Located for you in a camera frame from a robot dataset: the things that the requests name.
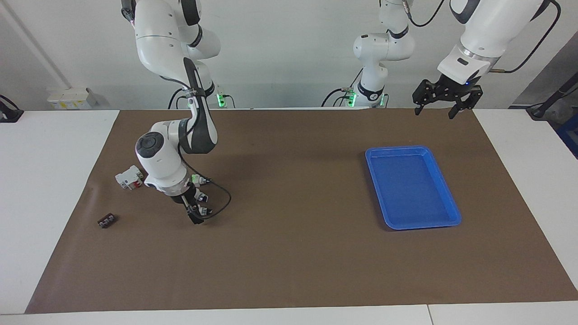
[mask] brown mat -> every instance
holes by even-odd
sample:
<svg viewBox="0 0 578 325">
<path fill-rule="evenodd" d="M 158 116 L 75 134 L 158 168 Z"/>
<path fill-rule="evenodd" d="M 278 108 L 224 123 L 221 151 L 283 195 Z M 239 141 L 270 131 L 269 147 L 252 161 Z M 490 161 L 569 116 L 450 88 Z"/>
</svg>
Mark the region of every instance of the brown mat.
<svg viewBox="0 0 578 325">
<path fill-rule="evenodd" d="M 233 201 L 201 226 L 114 181 L 153 123 L 187 116 L 119 114 L 26 313 L 578 300 L 472 112 L 214 112 L 219 145 L 187 159 Z M 432 149 L 460 226 L 385 225 L 364 151 L 400 145 Z"/>
</svg>

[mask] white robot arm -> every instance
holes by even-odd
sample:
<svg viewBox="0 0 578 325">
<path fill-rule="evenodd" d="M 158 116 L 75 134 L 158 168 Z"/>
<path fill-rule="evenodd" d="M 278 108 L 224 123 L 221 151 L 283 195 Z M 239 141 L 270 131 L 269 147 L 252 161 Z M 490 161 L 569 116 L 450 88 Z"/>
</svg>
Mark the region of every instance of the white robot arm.
<svg viewBox="0 0 578 325">
<path fill-rule="evenodd" d="M 557 4 L 552 0 L 451 0 L 451 11 L 465 26 L 465 32 L 439 64 L 440 79 L 436 83 L 423 80 L 413 93 L 413 101 L 419 105 L 416 115 L 436 101 L 455 102 L 449 113 L 451 119 L 460 111 L 472 109 L 483 95 L 476 83 L 493 72 L 509 43 L 550 2 Z"/>
<path fill-rule="evenodd" d="M 359 36 L 353 45 L 355 56 L 363 63 L 361 81 L 355 86 L 355 106 L 379 104 L 387 79 L 382 61 L 401 61 L 412 56 L 416 42 L 409 34 L 409 20 L 402 0 L 383 0 L 379 19 L 386 33 Z"/>
<path fill-rule="evenodd" d="M 215 89 L 206 65 L 199 61 L 218 55 L 217 36 L 198 25 L 201 7 L 196 0 L 123 0 L 123 16 L 135 27 L 142 64 L 161 78 L 183 87 L 192 118 L 163 121 L 136 143 L 136 155 L 149 174 L 145 185 L 183 204 L 195 224 L 211 210 L 201 207 L 207 196 L 191 180 L 181 150 L 206 154 L 217 145 L 217 130 L 206 97 Z"/>
</svg>

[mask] white table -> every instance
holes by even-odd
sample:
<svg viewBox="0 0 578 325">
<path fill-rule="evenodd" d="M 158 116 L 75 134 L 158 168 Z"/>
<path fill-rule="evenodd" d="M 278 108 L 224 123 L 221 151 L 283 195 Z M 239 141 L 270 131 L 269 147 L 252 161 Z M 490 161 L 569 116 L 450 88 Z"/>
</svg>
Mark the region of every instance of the white table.
<svg viewBox="0 0 578 325">
<path fill-rule="evenodd" d="M 6 315 L 25 311 L 117 114 L 27 112 L 0 125 L 0 324 L 576 324 L 578 302 Z M 475 114 L 576 286 L 578 161 L 523 110 Z"/>
</svg>

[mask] small electronic component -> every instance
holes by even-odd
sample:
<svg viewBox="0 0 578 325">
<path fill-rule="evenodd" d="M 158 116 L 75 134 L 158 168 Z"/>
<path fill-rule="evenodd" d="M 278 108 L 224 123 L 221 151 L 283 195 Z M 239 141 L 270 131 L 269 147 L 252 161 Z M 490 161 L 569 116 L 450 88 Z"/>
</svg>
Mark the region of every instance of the small electronic component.
<svg viewBox="0 0 578 325">
<path fill-rule="evenodd" d="M 98 225 L 102 228 L 102 229 L 107 229 L 108 227 L 110 227 L 113 223 L 115 223 L 118 220 L 118 218 L 113 215 L 112 213 L 109 213 L 108 215 L 106 215 L 104 218 L 102 218 L 101 220 L 98 221 Z"/>
<path fill-rule="evenodd" d="M 132 191 L 143 186 L 143 179 L 145 177 L 140 169 L 133 165 L 127 171 L 116 175 L 114 178 L 122 188 Z"/>
</svg>

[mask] white electrical box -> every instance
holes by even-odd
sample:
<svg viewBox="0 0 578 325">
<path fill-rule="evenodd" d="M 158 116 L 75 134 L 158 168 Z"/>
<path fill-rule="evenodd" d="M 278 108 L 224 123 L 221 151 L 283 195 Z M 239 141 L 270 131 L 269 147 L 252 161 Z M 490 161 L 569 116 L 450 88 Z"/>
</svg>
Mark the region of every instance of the white electrical box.
<svg viewBox="0 0 578 325">
<path fill-rule="evenodd" d="M 87 88 L 54 90 L 48 102 L 54 109 L 92 109 L 97 104 Z"/>
</svg>

